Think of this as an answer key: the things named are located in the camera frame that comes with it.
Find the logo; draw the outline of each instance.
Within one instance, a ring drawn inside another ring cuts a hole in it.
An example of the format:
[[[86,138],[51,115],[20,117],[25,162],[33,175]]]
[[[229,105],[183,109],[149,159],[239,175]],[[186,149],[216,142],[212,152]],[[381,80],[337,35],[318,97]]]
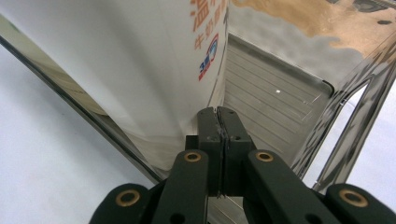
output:
[[[204,61],[199,66],[200,75],[198,77],[198,80],[200,81],[204,77],[207,70],[209,69],[210,64],[212,64],[212,62],[215,60],[216,51],[218,50],[218,42],[219,42],[219,34],[216,34],[215,37],[213,37],[212,42],[210,43],[209,49],[207,49],[207,53]]]

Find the white floor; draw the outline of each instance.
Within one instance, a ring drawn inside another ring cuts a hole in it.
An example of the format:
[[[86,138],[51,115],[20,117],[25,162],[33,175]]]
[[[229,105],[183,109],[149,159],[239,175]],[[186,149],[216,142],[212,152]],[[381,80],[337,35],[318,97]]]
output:
[[[348,180],[394,211],[395,100],[393,89]],[[323,164],[323,158],[313,167]],[[315,170],[307,182],[314,180]],[[106,194],[128,182],[152,186],[90,124],[0,47],[0,223],[87,223]]]

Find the red and blue logo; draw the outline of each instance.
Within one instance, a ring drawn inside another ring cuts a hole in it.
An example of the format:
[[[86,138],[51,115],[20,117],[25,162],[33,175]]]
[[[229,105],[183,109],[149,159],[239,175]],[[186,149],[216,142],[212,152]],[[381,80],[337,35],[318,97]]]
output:
[[[212,64],[212,62],[215,60],[216,51],[218,50],[218,42],[219,42],[219,34],[216,34],[212,42],[210,43],[209,49],[207,49],[207,53],[204,61],[199,66],[200,75],[198,77],[198,80],[200,81],[206,74],[207,70],[209,69],[210,64]]]

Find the ribbed surface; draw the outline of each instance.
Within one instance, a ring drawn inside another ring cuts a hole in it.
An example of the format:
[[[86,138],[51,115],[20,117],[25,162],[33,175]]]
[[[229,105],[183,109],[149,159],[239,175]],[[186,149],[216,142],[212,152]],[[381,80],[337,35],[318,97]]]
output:
[[[238,113],[257,147],[292,161],[323,111],[330,88],[301,78],[301,72],[279,69],[280,63],[235,42],[227,53],[224,106]]]

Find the brass ring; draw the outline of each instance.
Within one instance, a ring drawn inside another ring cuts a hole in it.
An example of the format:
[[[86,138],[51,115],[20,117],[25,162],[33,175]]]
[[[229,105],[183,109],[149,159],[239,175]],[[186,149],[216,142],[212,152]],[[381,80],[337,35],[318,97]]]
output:
[[[266,152],[256,153],[256,158],[259,161],[273,161],[274,160],[274,157],[271,154],[266,153]]]
[[[363,195],[359,194],[356,191],[350,190],[350,189],[341,189],[340,190],[340,197],[342,200],[344,200],[347,203],[350,203],[354,206],[357,207],[366,207],[367,205],[369,205],[369,202],[367,202],[367,199],[363,197]],[[355,196],[358,200],[351,200],[347,197],[348,194],[351,194],[353,196]]]
[[[125,196],[126,194],[133,194],[134,197],[131,200],[124,201],[122,199],[122,197]],[[128,207],[128,206],[131,206],[131,205],[137,203],[137,201],[139,201],[139,199],[140,199],[140,194],[137,190],[127,189],[127,190],[119,193],[119,195],[117,195],[116,203],[117,203],[117,205],[119,205],[121,207]]]
[[[184,160],[186,161],[199,161],[201,159],[201,155],[199,153],[196,152],[189,152],[186,155],[184,155]]]

